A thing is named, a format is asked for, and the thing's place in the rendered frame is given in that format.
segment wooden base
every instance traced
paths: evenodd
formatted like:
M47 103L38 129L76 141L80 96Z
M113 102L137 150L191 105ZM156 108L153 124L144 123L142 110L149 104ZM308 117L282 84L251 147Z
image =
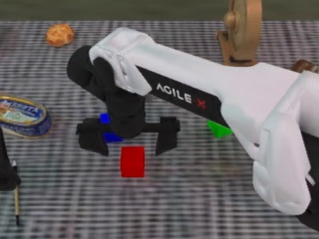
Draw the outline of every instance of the wooden base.
M217 40L219 40L220 47L223 53L224 65L225 66L253 66L258 62L256 59L250 59L249 61L231 61L231 49L228 41L228 33L225 31L217 31L216 33Z

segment blue cube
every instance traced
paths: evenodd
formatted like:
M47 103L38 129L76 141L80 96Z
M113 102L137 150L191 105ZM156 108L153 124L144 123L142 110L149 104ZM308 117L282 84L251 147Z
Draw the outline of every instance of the blue cube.
M107 113L100 114L100 123L109 124L110 123L109 114L107 114ZM121 137L118 137L114 133L103 133L103 138L104 138L106 143L114 143L114 142L122 142L123 141L123 139Z

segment green object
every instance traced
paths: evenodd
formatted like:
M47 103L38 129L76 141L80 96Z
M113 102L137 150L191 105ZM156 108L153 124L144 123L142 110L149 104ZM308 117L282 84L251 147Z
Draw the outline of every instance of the green object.
M230 128L222 126L221 124L218 124L216 122L209 120L207 124L216 138L222 138L233 133Z

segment brown object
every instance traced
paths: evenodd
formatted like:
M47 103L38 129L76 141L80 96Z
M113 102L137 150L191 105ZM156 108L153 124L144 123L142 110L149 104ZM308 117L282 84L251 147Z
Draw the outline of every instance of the brown object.
M299 60L297 61L291 68L293 71L302 73L303 71L311 71L318 73L319 68L315 64L306 61L306 60Z
M70 44L74 39L74 30L66 23L60 23L49 27L45 40L55 47Z
M217 31L224 65L252 66L257 64L255 56L262 27L261 0L230 0L224 18L227 31Z

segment gray table surface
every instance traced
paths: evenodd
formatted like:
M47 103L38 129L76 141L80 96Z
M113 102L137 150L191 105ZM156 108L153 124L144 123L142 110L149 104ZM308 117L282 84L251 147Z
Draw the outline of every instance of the gray table surface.
M0 91L45 104L52 133L39 140L6 135L19 165L22 227L13 193L0 193L1 239L318 239L319 234L268 206L252 186L252 160L234 136L217 139L206 120L153 99L147 118L177 116L178 148L155 157L156 134L122 145L144 145L146 176L121 178L121 144L108 158L83 151L76 124L106 108L66 76L70 55L117 27L148 33L158 43L221 63L211 21L72 21L73 44L45 43L56 22L0 22ZM258 60L290 68L319 63L319 22L264 22Z

